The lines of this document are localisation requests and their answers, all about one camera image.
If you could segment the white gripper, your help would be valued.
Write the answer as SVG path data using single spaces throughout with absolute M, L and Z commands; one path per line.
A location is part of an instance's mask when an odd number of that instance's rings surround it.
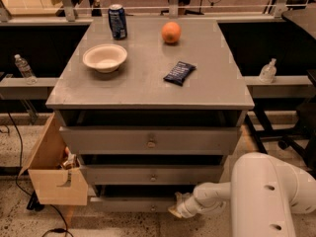
M 190 218 L 198 213 L 197 202 L 191 195 L 175 192 L 176 206 L 172 205 L 168 211 L 178 218 Z

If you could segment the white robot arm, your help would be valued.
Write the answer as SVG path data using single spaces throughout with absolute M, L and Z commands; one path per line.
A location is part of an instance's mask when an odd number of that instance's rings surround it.
M 227 183 L 202 183 L 176 194 L 179 218 L 231 207 L 232 237 L 296 237 L 292 215 L 316 209 L 316 180 L 305 170 L 263 153 L 247 153 Z

